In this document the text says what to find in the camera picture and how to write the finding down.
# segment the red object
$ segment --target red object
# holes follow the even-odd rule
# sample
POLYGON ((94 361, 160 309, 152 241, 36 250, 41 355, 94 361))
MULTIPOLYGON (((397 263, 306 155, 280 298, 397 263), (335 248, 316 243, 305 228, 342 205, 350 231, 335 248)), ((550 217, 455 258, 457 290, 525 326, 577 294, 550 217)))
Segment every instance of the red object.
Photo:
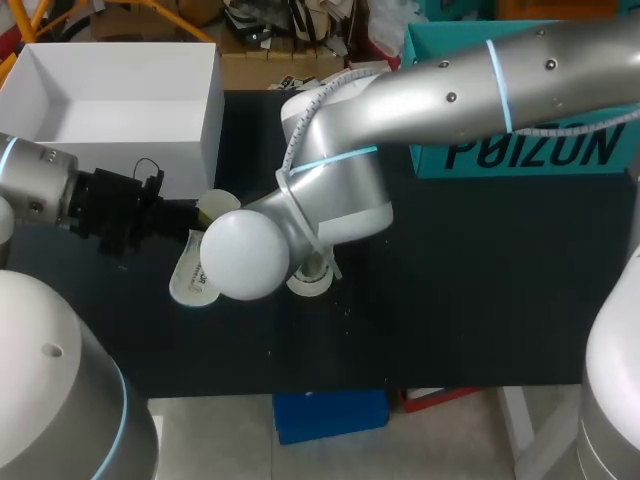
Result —
POLYGON ((17 25, 0 35, 0 60, 6 60, 13 53, 21 38, 17 25))
POLYGON ((402 61, 400 55, 398 55, 397 57, 389 57, 388 55, 385 55, 382 50, 376 47, 371 40, 367 39, 367 43, 369 44, 369 50, 386 60, 389 64, 389 67, 391 67, 391 70, 397 70, 398 68, 400 68, 400 62, 402 61))
POLYGON ((434 405, 440 405, 441 403, 445 403, 456 398, 471 395, 472 393, 479 392, 480 390, 482 390, 482 388, 478 387, 454 388, 450 390, 443 390, 442 392, 436 392, 431 395, 427 395, 422 398, 416 398, 413 400, 409 400, 404 390, 400 390, 398 392, 398 396, 400 398, 400 401, 402 402, 402 405, 404 406, 405 411, 407 413, 413 413, 419 410, 424 410, 425 408, 433 407, 434 405))

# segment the black table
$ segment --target black table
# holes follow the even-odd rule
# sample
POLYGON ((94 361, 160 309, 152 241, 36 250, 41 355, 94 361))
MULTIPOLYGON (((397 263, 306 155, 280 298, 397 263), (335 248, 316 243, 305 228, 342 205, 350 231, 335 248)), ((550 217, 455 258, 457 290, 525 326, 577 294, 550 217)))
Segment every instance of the black table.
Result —
MULTIPOLYGON (((226 94, 217 187, 276 187, 281 92, 226 94)), ((381 149, 395 221, 338 246, 344 279, 316 299, 188 309, 168 282, 182 245, 100 256, 96 242, 21 227, 10 261, 47 282, 149 397, 349 388, 578 383, 590 326, 624 264, 626 175, 432 181, 381 149)))

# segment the floor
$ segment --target floor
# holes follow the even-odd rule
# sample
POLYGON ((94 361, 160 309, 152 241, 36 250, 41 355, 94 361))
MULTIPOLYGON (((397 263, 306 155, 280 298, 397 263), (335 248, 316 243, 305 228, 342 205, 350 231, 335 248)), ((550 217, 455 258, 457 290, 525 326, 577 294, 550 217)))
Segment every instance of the floor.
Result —
MULTIPOLYGON (((562 397, 536 387, 534 426, 562 397)), ((270 395, 152 400, 162 417, 157 480, 511 480, 513 460, 494 390, 406 414, 382 429, 280 446, 270 395)), ((567 455, 545 480, 579 479, 567 455)))

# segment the white spherical end effector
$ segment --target white spherical end effector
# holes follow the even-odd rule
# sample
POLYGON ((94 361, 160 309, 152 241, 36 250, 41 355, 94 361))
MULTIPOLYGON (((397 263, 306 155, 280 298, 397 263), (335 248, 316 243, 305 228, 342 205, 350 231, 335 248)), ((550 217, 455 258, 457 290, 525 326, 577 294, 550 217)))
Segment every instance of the white spherical end effector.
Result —
POLYGON ((285 280, 289 247, 273 220, 252 210, 236 210, 209 227, 200 246, 200 262, 209 282, 223 295, 255 300, 285 280))
POLYGON ((0 197, 0 245, 9 241, 13 235, 15 219, 9 202, 0 197))

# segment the open box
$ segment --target open box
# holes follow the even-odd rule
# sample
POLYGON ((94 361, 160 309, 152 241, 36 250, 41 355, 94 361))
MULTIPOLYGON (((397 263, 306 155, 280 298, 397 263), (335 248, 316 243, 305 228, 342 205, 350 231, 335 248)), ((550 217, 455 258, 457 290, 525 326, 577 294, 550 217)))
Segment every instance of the open box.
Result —
POLYGON ((74 154, 85 171, 131 176, 149 158, 164 197, 198 198, 216 172, 219 70, 214 44, 27 45, 0 90, 0 132, 74 154))

